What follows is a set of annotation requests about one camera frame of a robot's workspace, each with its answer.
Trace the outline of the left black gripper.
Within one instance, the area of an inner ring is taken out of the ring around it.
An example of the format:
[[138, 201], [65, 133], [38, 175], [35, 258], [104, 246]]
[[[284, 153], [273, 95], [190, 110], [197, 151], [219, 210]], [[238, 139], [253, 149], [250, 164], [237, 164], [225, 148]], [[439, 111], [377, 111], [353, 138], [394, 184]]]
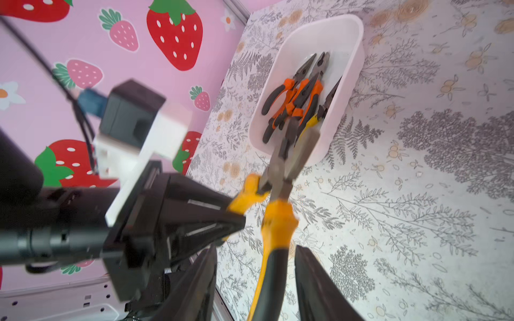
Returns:
[[[242, 230], [246, 219], [229, 210], [231, 201], [150, 161], [122, 202], [101, 253], [117, 298], [139, 299], [151, 275]], [[203, 250], [152, 319], [211, 320], [217, 264], [217, 250]]]

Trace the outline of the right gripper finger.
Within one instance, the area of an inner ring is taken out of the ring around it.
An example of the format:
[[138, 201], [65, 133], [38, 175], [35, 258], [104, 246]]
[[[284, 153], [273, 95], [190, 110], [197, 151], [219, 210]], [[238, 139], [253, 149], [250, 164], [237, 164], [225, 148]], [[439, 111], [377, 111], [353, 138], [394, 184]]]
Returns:
[[294, 264], [301, 320], [363, 321], [309, 248], [296, 247]]

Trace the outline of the yellow black diagonal pliers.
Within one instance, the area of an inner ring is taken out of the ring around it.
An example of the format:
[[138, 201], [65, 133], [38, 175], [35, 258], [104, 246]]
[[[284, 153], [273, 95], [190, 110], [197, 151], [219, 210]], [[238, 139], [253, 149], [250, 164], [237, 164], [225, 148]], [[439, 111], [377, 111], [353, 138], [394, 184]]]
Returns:
[[290, 156], [289, 143], [296, 136], [285, 136], [275, 148], [262, 175], [247, 176], [242, 191], [228, 210], [244, 215], [253, 205], [269, 198], [261, 225], [263, 257], [258, 283], [248, 313], [249, 320], [278, 320], [286, 290], [289, 246], [298, 219], [289, 201], [293, 183], [313, 152], [320, 133], [309, 128], [296, 142]]

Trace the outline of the white plastic storage box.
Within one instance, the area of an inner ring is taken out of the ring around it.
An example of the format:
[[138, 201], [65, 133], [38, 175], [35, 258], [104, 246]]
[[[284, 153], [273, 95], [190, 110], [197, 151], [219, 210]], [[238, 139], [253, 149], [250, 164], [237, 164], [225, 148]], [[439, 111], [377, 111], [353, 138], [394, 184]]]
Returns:
[[315, 165], [325, 157], [364, 66], [363, 34], [360, 18], [348, 14], [304, 25], [286, 38], [250, 122], [248, 137], [253, 148], [266, 156], [272, 155], [281, 142], [285, 124], [297, 120], [290, 118], [280, 124], [278, 117], [296, 96], [301, 82], [309, 80], [320, 55], [329, 52], [329, 65], [322, 79], [323, 91], [315, 110], [325, 102], [339, 78], [341, 81], [327, 116], [311, 127], [320, 132], [320, 138], [307, 165]]

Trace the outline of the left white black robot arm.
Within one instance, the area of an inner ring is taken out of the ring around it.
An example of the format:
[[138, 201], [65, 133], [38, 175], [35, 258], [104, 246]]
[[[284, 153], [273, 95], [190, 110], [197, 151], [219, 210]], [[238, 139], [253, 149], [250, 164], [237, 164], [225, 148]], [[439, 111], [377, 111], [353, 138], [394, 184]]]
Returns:
[[129, 185], [112, 225], [118, 188], [44, 187], [39, 168], [1, 135], [1, 264], [45, 274], [103, 261], [120, 301], [141, 297], [150, 278], [244, 228], [230, 198], [152, 160]]

